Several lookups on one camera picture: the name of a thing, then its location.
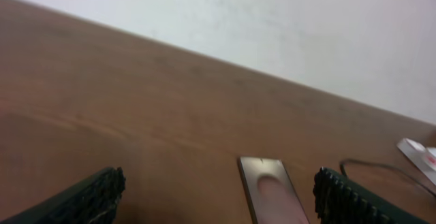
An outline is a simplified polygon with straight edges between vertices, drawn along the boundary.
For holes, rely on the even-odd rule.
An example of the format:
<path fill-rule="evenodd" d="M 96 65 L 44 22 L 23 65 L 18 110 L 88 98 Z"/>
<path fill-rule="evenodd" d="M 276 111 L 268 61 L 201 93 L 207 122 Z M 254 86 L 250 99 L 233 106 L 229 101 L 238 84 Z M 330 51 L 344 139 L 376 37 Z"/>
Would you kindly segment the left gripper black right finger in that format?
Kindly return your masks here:
<path fill-rule="evenodd" d="M 322 167 L 314 177 L 315 212 L 325 224 L 428 224 L 340 173 Z"/>

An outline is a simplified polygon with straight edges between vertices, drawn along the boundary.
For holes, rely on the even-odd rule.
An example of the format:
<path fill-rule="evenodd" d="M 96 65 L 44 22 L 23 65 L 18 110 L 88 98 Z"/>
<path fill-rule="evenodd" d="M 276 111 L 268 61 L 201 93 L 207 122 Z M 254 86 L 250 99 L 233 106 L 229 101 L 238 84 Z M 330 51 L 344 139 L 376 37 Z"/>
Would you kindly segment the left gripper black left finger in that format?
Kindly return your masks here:
<path fill-rule="evenodd" d="M 1 224 L 112 224 L 125 181 L 120 167 L 104 168 Z"/>

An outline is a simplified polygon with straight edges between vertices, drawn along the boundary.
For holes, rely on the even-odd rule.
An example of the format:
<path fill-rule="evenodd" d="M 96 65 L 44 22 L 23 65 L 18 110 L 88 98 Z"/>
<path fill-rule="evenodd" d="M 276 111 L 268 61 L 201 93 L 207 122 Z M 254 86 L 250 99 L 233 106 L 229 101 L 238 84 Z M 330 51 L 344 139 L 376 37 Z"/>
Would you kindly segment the Samsung Galaxy smartphone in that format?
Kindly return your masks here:
<path fill-rule="evenodd" d="M 309 224 L 282 161 L 240 157 L 238 168 L 253 223 Z"/>

